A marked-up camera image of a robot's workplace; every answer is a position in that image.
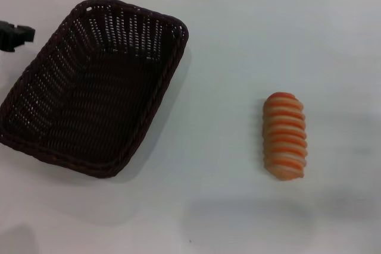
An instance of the tabletop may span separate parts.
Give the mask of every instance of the tabletop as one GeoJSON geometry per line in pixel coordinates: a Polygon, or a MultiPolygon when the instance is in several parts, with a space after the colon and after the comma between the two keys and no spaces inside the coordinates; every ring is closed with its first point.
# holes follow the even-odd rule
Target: tabletop
{"type": "MultiPolygon", "coordinates": [[[[83,0],[0,0],[36,29],[0,52],[0,101],[83,0]]],[[[189,41],[138,151],[99,180],[0,146],[0,252],[379,253],[381,0],[121,0],[189,41]],[[262,105],[304,104],[305,177],[263,169],[262,105]]]]}

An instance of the basket rim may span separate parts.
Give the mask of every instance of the basket rim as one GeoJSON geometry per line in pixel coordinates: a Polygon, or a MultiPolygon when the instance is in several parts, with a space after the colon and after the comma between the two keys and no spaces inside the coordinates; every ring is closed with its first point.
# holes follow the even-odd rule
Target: basket rim
{"type": "Polygon", "coordinates": [[[49,38],[47,43],[42,47],[40,52],[37,54],[36,58],[26,67],[26,69],[23,71],[22,75],[18,78],[18,80],[14,83],[13,87],[7,94],[6,98],[4,99],[3,103],[0,106],[0,142],[7,144],[8,141],[12,141],[15,143],[15,146],[10,146],[15,150],[22,151],[26,154],[34,151],[39,152],[41,155],[48,155],[52,157],[52,160],[49,159],[42,159],[38,158],[35,155],[37,159],[40,159],[41,161],[50,163],[50,164],[57,164],[57,165],[69,165],[69,168],[80,171],[81,173],[86,173],[81,171],[81,169],[85,169],[87,172],[98,172],[101,173],[105,171],[106,169],[112,168],[113,166],[116,166],[120,161],[123,160],[124,157],[132,156],[135,150],[131,149],[131,146],[134,144],[134,142],[139,138],[139,136],[143,136],[148,131],[149,125],[151,121],[153,120],[154,115],[156,114],[157,109],[155,110],[155,104],[161,103],[161,100],[165,94],[165,91],[167,90],[167,86],[169,85],[169,81],[172,78],[172,75],[174,71],[176,70],[180,59],[184,53],[186,43],[189,39],[189,32],[186,25],[180,21],[179,19],[161,14],[159,12],[151,11],[146,8],[142,8],[133,4],[127,4],[120,0],[85,0],[81,3],[77,4],[72,11],[69,13],[68,16],[63,20],[63,22],[58,26],[57,30],[52,34],[52,36],[49,38]],[[157,85],[154,89],[154,92],[152,93],[145,109],[141,113],[139,122],[136,124],[136,127],[134,129],[133,134],[131,135],[131,138],[129,138],[126,141],[126,145],[121,148],[120,153],[114,157],[114,159],[111,159],[110,161],[106,163],[101,164],[94,164],[89,161],[75,158],[71,155],[57,152],[53,149],[48,149],[37,143],[32,143],[30,141],[27,141],[21,137],[15,136],[9,132],[6,131],[4,127],[4,120],[9,115],[10,111],[12,110],[13,103],[19,98],[21,93],[23,92],[25,86],[30,83],[31,79],[34,78],[36,73],[39,71],[39,64],[46,54],[51,54],[53,49],[59,44],[60,40],[64,38],[67,33],[69,32],[70,28],[74,24],[74,22],[84,13],[89,7],[94,6],[118,6],[122,7],[124,10],[130,10],[132,13],[138,15],[148,15],[153,19],[159,19],[164,20],[173,26],[176,26],[178,29],[180,29],[183,32],[183,36],[181,33],[178,34],[176,43],[173,46],[173,50],[168,57],[167,62],[164,64],[163,72],[160,75],[160,78],[157,81],[157,85]]]}

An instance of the woven texture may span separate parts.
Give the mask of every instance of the woven texture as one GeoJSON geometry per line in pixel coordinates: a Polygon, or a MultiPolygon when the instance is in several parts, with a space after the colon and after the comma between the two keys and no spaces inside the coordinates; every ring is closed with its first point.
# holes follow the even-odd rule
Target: woven texture
{"type": "Polygon", "coordinates": [[[77,5],[0,107],[0,142],[98,178],[135,153],[184,53],[178,19],[116,0],[77,5]]]}

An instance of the dark brown wicker basket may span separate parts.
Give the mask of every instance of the dark brown wicker basket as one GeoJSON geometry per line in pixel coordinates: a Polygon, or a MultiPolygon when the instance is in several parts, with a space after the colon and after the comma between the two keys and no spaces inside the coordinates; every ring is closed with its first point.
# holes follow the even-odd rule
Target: dark brown wicker basket
{"type": "Polygon", "coordinates": [[[135,153],[184,53],[178,19],[116,0],[77,5],[0,107],[0,142],[98,178],[135,153]]]}

